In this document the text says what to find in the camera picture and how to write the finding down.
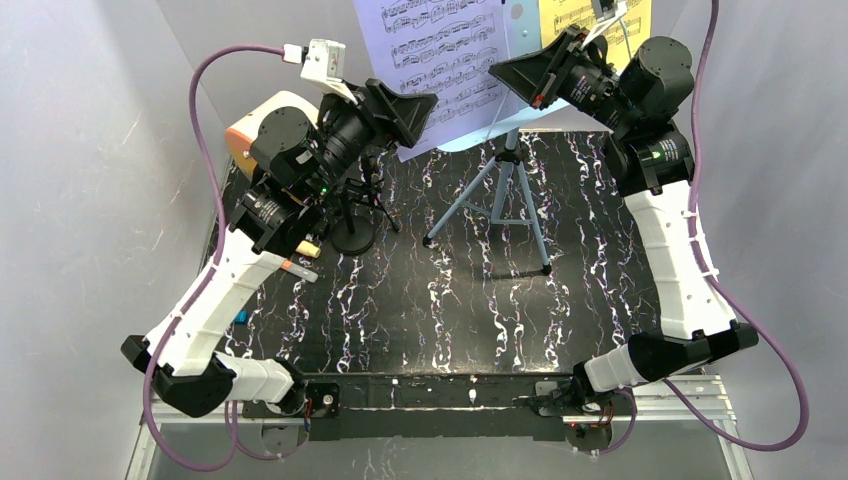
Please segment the black tripod microphone stand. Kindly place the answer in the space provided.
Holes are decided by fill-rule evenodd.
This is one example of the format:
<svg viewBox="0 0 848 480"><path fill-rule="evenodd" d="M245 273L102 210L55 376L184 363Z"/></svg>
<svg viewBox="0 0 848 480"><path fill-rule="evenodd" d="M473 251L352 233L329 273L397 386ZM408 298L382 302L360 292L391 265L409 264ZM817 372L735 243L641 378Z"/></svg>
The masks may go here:
<svg viewBox="0 0 848 480"><path fill-rule="evenodd" d="M345 175L343 179L337 182L333 194L335 205L332 207L332 216L343 218L345 214L353 214L354 205L364 206L367 209L382 212L388 219L392 230L399 233L399 225L388 212L380 197L385 178L377 173L374 166L375 159L374 154L361 154L357 164L360 176L354 178Z"/></svg>

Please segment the lavender sheet music page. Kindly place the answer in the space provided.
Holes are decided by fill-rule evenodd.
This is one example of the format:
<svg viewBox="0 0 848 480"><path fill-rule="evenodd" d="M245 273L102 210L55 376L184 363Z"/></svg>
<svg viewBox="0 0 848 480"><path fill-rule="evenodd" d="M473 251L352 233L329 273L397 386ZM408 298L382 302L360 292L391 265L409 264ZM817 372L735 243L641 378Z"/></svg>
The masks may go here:
<svg viewBox="0 0 848 480"><path fill-rule="evenodd" d="M407 161L464 138L499 134L515 106L491 65L508 57L504 6L485 0L363 0L354 4L374 75L403 95L438 98Z"/></svg>

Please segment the black round microphone stand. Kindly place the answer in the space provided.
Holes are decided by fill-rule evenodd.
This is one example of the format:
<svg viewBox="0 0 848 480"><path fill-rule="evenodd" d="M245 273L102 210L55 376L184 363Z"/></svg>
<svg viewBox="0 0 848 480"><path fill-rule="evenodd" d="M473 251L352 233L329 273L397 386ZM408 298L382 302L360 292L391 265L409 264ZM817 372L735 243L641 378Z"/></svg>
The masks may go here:
<svg viewBox="0 0 848 480"><path fill-rule="evenodd" d="M330 232L331 245L340 254L361 255L374 244L374 225L365 217L354 214L353 198L348 187L339 190L338 200L342 218Z"/></svg>

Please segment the beige microphone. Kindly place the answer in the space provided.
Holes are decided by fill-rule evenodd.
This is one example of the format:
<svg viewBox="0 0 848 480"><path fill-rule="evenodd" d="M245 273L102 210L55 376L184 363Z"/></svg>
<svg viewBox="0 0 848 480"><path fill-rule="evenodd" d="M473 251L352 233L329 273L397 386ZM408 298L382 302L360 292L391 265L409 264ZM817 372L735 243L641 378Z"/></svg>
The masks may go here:
<svg viewBox="0 0 848 480"><path fill-rule="evenodd" d="M321 255L321 248L310 241L301 241L299 245L296 247L296 253L301 256L306 256L309 258L319 258Z"/></svg>

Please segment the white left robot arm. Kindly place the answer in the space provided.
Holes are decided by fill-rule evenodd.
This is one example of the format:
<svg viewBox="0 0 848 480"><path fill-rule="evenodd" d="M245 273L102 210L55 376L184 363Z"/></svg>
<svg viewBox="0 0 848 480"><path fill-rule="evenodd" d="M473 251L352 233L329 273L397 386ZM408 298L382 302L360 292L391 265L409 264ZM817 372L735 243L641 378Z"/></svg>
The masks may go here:
<svg viewBox="0 0 848 480"><path fill-rule="evenodd" d="M375 147L413 147L437 103L433 93L400 94L370 79L319 105L281 91L234 124L253 162L250 186L190 290L158 326L121 347L150 393L193 418L226 402L291 404L301 382L293 366L235 357L218 343L262 283L339 209L351 166Z"/></svg>

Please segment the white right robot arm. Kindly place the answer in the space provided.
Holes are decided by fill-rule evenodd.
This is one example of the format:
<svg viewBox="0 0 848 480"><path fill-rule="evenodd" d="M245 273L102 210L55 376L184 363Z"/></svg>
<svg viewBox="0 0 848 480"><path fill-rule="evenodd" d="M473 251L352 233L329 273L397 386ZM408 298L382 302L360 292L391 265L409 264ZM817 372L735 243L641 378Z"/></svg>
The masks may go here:
<svg viewBox="0 0 848 480"><path fill-rule="evenodd" d="M693 252L696 162L673 120L693 91L691 67L685 45L655 36L615 73L605 40L571 26L548 47L489 69L529 106L542 110L564 100L610 130L604 162L637 224L660 301L657 328L576 364L567 383L533 399L537 408L600 403L617 389L713 363L759 341L708 283L708 252Z"/></svg>

